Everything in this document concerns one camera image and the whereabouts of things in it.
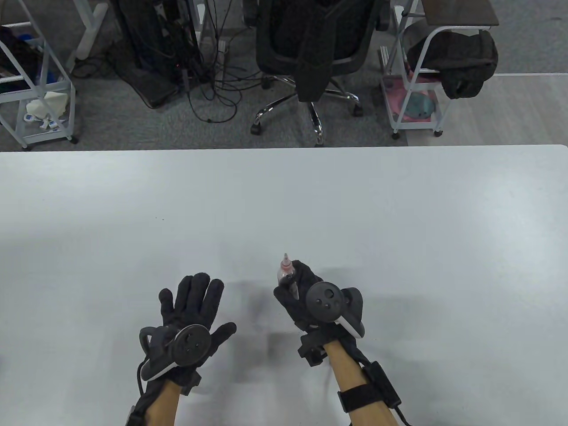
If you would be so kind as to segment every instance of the clear bottle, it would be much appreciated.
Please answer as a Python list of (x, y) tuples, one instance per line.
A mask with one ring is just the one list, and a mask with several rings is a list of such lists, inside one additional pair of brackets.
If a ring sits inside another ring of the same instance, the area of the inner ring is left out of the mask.
[(278, 269), (278, 285), (283, 285), (288, 287), (294, 299), (299, 300), (300, 295), (298, 293), (298, 284), (294, 279), (296, 271), (292, 265), (292, 261), (288, 258), (288, 254), (284, 253), (284, 259), (280, 262), (280, 268)]

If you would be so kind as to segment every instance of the black glove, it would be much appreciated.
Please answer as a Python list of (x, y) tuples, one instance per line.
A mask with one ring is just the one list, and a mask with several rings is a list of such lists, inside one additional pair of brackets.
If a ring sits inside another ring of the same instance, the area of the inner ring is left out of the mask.
[[(195, 276), (185, 277), (178, 286), (176, 302), (173, 302), (172, 292), (168, 289), (160, 291), (158, 298), (161, 303), (161, 314), (164, 325), (173, 325), (182, 329), (188, 325), (200, 324), (211, 329), (211, 325), (217, 315), (221, 295), (223, 294), (224, 284), (219, 279), (210, 282), (209, 275), (199, 273)], [(199, 384), (200, 376), (196, 373), (196, 368), (201, 367), (207, 359), (212, 356), (219, 346), (229, 337), (235, 334), (237, 326), (235, 323), (221, 325), (211, 334), (211, 346), (207, 354), (196, 364), (175, 367), (155, 380), (149, 381), (146, 390), (142, 391), (140, 383), (140, 364), (138, 369), (138, 380), (141, 397), (136, 403), (131, 418), (143, 417), (150, 405), (158, 398), (166, 380), (186, 389), (182, 393), (187, 395), (190, 387)]]
[[(214, 279), (211, 283), (209, 280), (209, 275), (203, 272), (194, 277), (185, 277), (179, 283), (175, 304), (169, 289), (160, 291), (158, 298), (162, 304), (160, 312), (164, 325), (175, 325), (181, 329), (188, 325), (200, 324), (210, 330), (217, 315), (225, 285), (219, 279)], [(221, 325), (211, 334), (211, 346), (207, 355), (197, 364), (170, 370), (165, 374), (166, 378), (182, 387), (188, 385), (195, 369), (201, 367), (236, 331), (235, 323)]]
[[(311, 286), (324, 280), (299, 260), (293, 261), (292, 265), (295, 274), (280, 281), (274, 289), (274, 296), (284, 306), (294, 324), (307, 332), (302, 336), (302, 347), (298, 349), (300, 356), (306, 358), (310, 365), (318, 365), (327, 356), (323, 345), (338, 340), (353, 359), (359, 362), (366, 360), (357, 349), (356, 339), (345, 328), (335, 323), (323, 323), (310, 314), (306, 306), (306, 294)], [(299, 300), (290, 291), (293, 282), (298, 286)]]

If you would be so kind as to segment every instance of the chrome chair base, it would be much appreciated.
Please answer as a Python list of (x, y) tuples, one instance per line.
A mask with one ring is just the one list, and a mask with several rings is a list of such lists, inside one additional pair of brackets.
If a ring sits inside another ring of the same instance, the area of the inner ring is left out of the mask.
[[(264, 108), (262, 108), (259, 112), (257, 112), (257, 114), (254, 118), (254, 122), (253, 122), (252, 126), (250, 127), (250, 132), (253, 135), (260, 135), (262, 133), (262, 126), (260, 124), (260, 119), (264, 115), (271, 112), (277, 106), (282, 105), (285, 102), (290, 101), (292, 99), (298, 98), (298, 93), (296, 93), (296, 91), (295, 91), (296, 83), (290, 77), (265, 76), (265, 77), (263, 77), (262, 87), (264, 89), (267, 89), (268, 87), (270, 87), (270, 83), (272, 81), (281, 81), (281, 82), (293, 87), (294, 92), (292, 94), (288, 95), (288, 96), (284, 96), (283, 98), (280, 98), (280, 99), (277, 99), (274, 102), (271, 102), (270, 104), (268, 104)], [(333, 79), (331, 80), (331, 84), (333, 86), (335, 86), (337, 88), (337, 90), (326, 89), (324, 94), (327, 95), (327, 96), (345, 99), (346, 101), (352, 102), (353, 103), (352, 114), (355, 117), (363, 116), (363, 107), (361, 106), (361, 102), (359, 101), (359, 97), (357, 97), (353, 93), (349, 93), (349, 92), (343, 90), (343, 88), (341, 88), (341, 86)], [(318, 112), (316, 111), (316, 108), (315, 108), (315, 105), (314, 105), (313, 102), (304, 102), (304, 103), (306, 104), (306, 106), (308, 108), (308, 112), (310, 113), (312, 128), (314, 129), (314, 133), (316, 135), (315, 146), (322, 147), (323, 144), (324, 144), (324, 135), (323, 135), (323, 126), (321, 125), (321, 119), (319, 118)]]

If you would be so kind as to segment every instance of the brown shelf top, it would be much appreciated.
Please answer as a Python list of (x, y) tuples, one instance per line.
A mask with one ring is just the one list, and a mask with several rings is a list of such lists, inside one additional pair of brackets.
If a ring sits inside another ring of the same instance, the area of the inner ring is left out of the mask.
[(422, 0), (429, 25), (497, 26), (499, 20), (489, 0)]

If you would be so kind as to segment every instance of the black office chair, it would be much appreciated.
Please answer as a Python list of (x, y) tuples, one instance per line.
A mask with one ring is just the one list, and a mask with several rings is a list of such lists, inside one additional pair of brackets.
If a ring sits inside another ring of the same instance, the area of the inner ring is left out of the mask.
[[(262, 87), (267, 89), (271, 82), (281, 81), (294, 92), (262, 108), (250, 132), (260, 135), (261, 118), (296, 97), (308, 107), (316, 146), (323, 145), (323, 128), (314, 102), (322, 95), (351, 101), (352, 114), (362, 116), (359, 98), (345, 91), (333, 77), (359, 70), (373, 31), (386, 31), (389, 22), (389, 0), (260, 0), (256, 61), (265, 74)], [(336, 90), (327, 88), (330, 83)]]

